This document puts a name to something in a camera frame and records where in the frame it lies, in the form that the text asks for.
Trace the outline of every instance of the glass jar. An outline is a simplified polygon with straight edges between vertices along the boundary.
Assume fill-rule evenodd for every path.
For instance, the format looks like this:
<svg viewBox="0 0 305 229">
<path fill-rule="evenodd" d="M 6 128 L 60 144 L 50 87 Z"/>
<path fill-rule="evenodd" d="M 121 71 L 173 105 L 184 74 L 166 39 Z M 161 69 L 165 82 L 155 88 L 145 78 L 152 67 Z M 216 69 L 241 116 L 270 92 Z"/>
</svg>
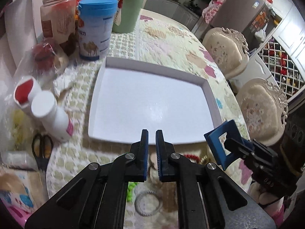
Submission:
<svg viewBox="0 0 305 229">
<path fill-rule="evenodd" d="M 40 7 L 42 33 L 54 38 L 69 56 L 76 48 L 75 8 L 76 0 L 42 0 Z"/>
</svg>

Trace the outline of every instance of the camel illustration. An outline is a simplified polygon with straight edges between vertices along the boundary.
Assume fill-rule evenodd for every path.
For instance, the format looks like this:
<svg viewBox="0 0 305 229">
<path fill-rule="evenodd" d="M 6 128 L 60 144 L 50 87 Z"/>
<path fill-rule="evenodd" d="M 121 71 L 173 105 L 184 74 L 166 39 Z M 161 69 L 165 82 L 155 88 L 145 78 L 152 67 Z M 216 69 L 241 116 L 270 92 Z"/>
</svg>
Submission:
<svg viewBox="0 0 305 229">
<path fill-rule="evenodd" d="M 89 41 L 88 43 L 83 43 L 83 48 L 86 52 L 88 52 L 88 55 L 92 56 L 91 52 L 93 51 L 93 55 L 97 55 L 98 47 L 94 42 Z"/>
</svg>

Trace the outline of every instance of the table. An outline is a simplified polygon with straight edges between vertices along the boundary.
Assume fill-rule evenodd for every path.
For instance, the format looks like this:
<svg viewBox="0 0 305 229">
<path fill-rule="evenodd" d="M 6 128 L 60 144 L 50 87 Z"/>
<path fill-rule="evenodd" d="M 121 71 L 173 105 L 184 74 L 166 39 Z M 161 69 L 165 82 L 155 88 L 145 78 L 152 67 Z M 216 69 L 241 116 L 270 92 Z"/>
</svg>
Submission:
<svg viewBox="0 0 305 229">
<path fill-rule="evenodd" d="M 198 39 L 188 30 L 171 23 L 142 15 L 135 31 L 129 34 L 112 34 L 108 56 L 130 58 L 164 65 L 190 72 L 208 80 L 222 120 L 234 119 L 242 137 L 249 139 L 248 131 L 237 101 L 211 56 Z M 54 148 L 46 173 L 48 195 L 53 196 L 85 166 L 91 162 L 106 164 L 127 153 L 130 145 L 99 142 L 88 137 L 90 102 L 95 79 L 102 60 L 77 65 L 77 81 L 64 99 L 64 108 L 74 123 L 75 132 L 69 142 Z M 181 154 L 207 154 L 207 144 L 176 145 Z M 245 191 L 251 183 L 251 172 L 243 161 L 237 160 L 226 173 Z M 142 217 L 135 212 L 132 202 L 126 204 L 125 228 L 177 228 L 177 206 L 174 201 L 174 183 L 156 187 L 151 181 L 138 184 L 135 194 L 153 189 L 163 197 L 160 213 Z M 146 197 L 146 208 L 154 207 L 156 199 Z"/>
</svg>

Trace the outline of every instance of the chair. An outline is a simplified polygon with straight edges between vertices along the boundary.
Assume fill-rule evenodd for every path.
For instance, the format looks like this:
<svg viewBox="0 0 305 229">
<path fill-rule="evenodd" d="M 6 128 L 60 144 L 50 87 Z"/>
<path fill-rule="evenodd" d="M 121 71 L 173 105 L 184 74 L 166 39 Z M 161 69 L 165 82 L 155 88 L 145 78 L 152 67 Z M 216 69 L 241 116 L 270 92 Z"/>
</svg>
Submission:
<svg viewBox="0 0 305 229">
<path fill-rule="evenodd" d="M 213 28 L 205 35 L 202 45 L 228 80 L 242 73 L 248 62 L 245 37 L 233 29 Z"/>
<path fill-rule="evenodd" d="M 250 139 L 266 146 L 280 140 L 284 133 L 288 104 L 285 93 L 277 85 L 262 78 L 247 82 L 236 95 Z"/>
</svg>

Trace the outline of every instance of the black scissor handle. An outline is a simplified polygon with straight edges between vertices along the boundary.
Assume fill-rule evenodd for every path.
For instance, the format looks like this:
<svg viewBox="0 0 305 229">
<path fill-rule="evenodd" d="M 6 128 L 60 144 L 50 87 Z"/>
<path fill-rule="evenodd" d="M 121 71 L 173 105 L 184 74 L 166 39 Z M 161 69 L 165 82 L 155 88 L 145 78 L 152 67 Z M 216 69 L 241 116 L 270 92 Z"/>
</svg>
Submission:
<svg viewBox="0 0 305 229">
<path fill-rule="evenodd" d="M 36 154 L 37 152 L 35 152 L 35 146 L 36 146 L 36 142 L 39 140 L 39 147 L 38 147 L 38 155 Z M 37 133 L 32 141 L 32 153 L 34 155 L 35 158 L 41 158 L 42 157 L 42 144 L 43 144 L 43 137 L 40 133 Z"/>
<path fill-rule="evenodd" d="M 35 152 L 35 144 L 39 140 L 39 152 Z M 32 142 L 32 152 L 35 158 L 45 158 L 45 159 L 50 159 L 51 152 L 53 149 L 53 141 L 49 135 L 44 135 L 42 136 L 40 133 L 37 133 Z"/>
</svg>

